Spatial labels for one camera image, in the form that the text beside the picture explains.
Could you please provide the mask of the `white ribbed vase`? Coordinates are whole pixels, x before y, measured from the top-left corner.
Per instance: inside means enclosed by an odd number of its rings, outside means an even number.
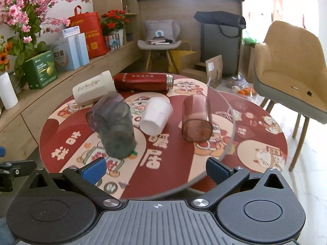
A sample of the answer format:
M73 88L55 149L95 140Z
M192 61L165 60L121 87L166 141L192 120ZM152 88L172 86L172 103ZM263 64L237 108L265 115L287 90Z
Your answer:
M18 98L7 72L0 76L0 95L6 110L13 108L18 103Z

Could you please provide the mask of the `cream coffee tumbler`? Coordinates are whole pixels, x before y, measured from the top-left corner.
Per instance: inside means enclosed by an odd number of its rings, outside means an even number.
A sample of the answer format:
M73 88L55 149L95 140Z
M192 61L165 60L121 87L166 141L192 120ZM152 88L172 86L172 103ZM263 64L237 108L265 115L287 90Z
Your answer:
M109 70L94 76L72 89L77 105L84 106L100 100L109 92L116 92L113 77Z

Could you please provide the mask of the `brown translucent cup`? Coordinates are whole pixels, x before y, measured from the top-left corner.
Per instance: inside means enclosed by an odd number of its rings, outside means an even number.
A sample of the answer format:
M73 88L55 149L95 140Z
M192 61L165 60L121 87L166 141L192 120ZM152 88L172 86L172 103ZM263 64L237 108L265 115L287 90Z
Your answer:
M182 136L192 143L210 139L213 131L211 106L204 95L185 98L182 106Z

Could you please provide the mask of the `grey shell chair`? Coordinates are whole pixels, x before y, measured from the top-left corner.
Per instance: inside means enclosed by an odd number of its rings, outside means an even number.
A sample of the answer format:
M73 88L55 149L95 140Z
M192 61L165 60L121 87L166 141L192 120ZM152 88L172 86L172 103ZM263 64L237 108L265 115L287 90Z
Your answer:
M155 51L164 51L168 60L168 64L172 68L173 73L177 73L175 65L172 63L170 51L177 49L182 41L178 40L180 35L180 25L177 22L173 22L173 30L175 36L175 42L164 37L154 37L152 40L138 40L138 47L141 50L148 51L147 61L146 61L146 71L151 71L151 58Z

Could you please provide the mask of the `yellow paper bag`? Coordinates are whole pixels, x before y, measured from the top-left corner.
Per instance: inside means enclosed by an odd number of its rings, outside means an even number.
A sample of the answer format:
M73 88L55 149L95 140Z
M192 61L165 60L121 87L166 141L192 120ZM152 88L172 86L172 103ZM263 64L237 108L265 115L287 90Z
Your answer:
M189 46L189 50L182 50L183 44ZM192 50L192 44L189 41L183 41L179 48L170 51L172 63L179 74L181 70L186 68L193 68L197 63L197 52Z

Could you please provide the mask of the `purple translucent cup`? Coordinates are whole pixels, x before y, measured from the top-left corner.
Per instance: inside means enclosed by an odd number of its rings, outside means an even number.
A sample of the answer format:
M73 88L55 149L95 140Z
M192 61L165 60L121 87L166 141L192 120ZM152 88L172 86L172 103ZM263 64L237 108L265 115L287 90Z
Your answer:
M86 113L86 121L89 127L98 132L100 126L109 120L110 112L117 107L119 102L125 102L125 99L117 92L109 92L103 96L93 107Z

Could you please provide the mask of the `cardboard box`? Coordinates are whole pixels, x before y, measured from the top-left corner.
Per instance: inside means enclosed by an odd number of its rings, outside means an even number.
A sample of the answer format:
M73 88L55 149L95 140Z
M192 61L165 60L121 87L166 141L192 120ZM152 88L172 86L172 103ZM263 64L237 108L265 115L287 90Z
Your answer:
M223 60L222 55L206 60L207 85L213 89L222 82Z

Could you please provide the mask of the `grey cushion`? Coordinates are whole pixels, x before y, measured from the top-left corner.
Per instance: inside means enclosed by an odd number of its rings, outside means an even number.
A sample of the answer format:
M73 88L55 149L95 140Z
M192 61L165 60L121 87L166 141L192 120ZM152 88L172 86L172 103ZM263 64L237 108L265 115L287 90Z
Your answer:
M152 40L154 37L164 37L175 42L173 22L172 19L144 21L146 40Z

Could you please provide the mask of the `white plastic cup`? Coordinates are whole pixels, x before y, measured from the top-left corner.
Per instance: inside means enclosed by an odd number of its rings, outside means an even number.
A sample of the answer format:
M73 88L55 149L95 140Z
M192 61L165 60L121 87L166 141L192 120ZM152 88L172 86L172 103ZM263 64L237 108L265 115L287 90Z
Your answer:
M141 131L148 136L158 136L164 130L172 112L172 105L164 98L149 99L139 124Z

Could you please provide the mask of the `green product box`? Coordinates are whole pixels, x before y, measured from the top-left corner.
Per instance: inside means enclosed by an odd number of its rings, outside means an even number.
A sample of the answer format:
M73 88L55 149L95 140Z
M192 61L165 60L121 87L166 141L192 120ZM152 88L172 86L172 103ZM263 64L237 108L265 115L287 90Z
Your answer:
M23 71L31 90L43 89L58 78L51 50L25 61Z

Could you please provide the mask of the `red potted flowers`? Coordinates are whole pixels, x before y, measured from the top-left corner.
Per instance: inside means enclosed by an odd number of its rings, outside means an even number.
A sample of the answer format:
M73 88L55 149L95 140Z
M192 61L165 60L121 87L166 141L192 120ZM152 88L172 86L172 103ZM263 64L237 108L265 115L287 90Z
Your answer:
M130 20L126 18L124 10L112 9L100 17L100 26L107 47L109 47L109 36L118 35L120 47L124 43L124 30Z

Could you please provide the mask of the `wooden low cabinet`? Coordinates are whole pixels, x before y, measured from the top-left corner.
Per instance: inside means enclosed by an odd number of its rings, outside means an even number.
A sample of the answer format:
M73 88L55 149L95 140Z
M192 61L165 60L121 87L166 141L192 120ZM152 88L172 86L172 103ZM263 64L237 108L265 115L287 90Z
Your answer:
M51 113L72 95L72 88L105 70L114 76L142 57L136 42L93 58L76 70L60 71L58 78L41 90L23 90L18 103L1 114L1 161L25 160L38 147L42 128Z

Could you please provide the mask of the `light blue product boxes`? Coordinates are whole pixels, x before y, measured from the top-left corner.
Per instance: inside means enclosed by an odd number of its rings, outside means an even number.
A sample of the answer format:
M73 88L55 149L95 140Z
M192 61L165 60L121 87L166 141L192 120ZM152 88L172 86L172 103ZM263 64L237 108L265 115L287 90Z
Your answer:
M49 49L57 70L76 70L89 64L85 34L78 26L61 30L59 39L51 43Z

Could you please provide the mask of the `red thermos bottle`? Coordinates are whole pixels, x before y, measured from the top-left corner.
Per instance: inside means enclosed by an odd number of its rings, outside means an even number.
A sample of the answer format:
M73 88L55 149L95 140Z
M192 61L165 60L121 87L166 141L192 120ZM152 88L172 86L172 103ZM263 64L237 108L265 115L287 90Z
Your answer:
M118 73L114 85L119 91L169 91L174 87L174 76L169 73Z

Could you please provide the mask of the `dark green translucent cup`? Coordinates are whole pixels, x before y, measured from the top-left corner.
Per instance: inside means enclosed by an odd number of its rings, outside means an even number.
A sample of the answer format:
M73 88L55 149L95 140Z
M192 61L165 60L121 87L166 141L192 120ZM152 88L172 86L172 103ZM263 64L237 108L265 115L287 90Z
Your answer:
M97 133L107 155L117 159L127 158L136 147L130 106L119 102Z

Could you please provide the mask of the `round glass coffee table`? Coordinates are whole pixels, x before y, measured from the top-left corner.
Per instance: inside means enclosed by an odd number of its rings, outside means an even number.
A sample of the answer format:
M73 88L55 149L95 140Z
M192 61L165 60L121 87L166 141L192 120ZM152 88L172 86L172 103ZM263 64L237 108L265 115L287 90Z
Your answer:
M186 97L202 94L211 106L213 132L202 143L187 142L181 133L182 105ZM209 157L223 157L233 140L232 108L221 92L183 76L174 77L174 88L157 96L173 108L164 130L155 137L139 129L147 101L153 92L124 92L134 124L136 148L125 159L105 153L97 133L86 122L90 105L79 106L73 98L64 101L47 119L40 136L40 157L50 173L75 165L79 168L103 157L106 174L98 187L119 199L165 197L183 190L205 177Z

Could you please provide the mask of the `pink blossom artificial flowers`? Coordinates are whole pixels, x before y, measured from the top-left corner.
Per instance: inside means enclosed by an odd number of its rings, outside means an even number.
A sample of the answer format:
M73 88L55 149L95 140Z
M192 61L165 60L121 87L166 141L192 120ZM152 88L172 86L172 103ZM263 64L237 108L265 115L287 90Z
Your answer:
M90 3L90 0L1 0L1 24L9 26L14 33L7 40L11 46L7 53L16 57L17 81L24 75L24 62L47 49L45 41L37 39L42 34L58 32L61 24L66 27L70 24L67 18L47 16L49 10L59 2L75 1Z

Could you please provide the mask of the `orange sunflower bouquet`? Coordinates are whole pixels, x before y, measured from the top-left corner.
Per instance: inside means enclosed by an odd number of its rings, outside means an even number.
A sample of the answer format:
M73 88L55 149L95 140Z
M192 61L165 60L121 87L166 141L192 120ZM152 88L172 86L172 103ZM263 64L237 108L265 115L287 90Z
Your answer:
M0 36L0 75L7 72L11 67L9 52L12 50L12 43L6 41L3 35Z

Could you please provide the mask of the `red tote bag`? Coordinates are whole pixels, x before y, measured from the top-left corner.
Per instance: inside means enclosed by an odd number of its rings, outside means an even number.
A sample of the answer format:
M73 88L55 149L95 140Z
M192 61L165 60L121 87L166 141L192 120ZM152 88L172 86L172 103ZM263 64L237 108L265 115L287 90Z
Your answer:
M69 27L78 26L85 35L87 53L90 59L105 55L108 50L105 45L98 12L82 12L80 5L74 8L74 15L68 18Z

